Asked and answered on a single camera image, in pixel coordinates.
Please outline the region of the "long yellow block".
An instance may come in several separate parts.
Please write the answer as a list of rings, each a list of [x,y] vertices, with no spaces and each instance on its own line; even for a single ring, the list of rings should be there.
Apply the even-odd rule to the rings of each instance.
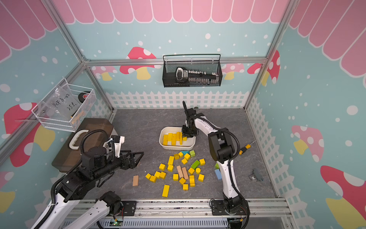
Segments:
[[[171,140],[172,146],[176,145],[176,134],[172,134],[172,140]]]
[[[168,135],[163,136],[163,146],[168,145]]]

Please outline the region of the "yellow plank block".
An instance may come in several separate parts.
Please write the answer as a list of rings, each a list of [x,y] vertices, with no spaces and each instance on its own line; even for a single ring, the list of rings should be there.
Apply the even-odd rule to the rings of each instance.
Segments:
[[[168,134],[168,142],[171,142],[172,141],[172,137],[173,137],[173,134],[172,133],[169,133]]]

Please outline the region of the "small yellow cube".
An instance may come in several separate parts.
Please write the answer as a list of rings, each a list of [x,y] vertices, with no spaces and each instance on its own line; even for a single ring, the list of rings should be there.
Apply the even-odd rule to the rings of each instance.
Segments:
[[[199,162],[200,162],[200,166],[203,166],[203,165],[205,165],[205,160],[202,158],[202,159],[200,159],[199,160]]]

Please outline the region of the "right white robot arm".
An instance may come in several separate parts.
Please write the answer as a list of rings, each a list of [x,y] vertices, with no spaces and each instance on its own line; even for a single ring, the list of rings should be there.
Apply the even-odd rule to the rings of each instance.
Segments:
[[[228,223],[228,228],[246,228],[250,219],[249,204],[237,187],[233,166],[233,160],[241,149],[238,138],[227,128],[212,124],[202,113],[197,113],[193,108],[188,109],[185,101],[183,108],[186,115],[186,123],[182,126],[183,136],[191,138],[201,131],[208,137],[211,157],[218,164],[222,176],[225,210],[232,215],[240,210],[245,214],[244,218]]]

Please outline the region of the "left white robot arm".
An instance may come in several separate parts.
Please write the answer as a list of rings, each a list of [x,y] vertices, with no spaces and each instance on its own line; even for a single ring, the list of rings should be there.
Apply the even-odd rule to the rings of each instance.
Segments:
[[[97,133],[103,134],[103,143],[86,151],[84,143],[87,138]],[[80,160],[52,185],[51,201],[32,227],[59,228],[89,191],[100,188],[119,169],[136,168],[144,152],[120,150],[123,143],[123,136],[109,136],[102,129],[88,132],[80,143]]]

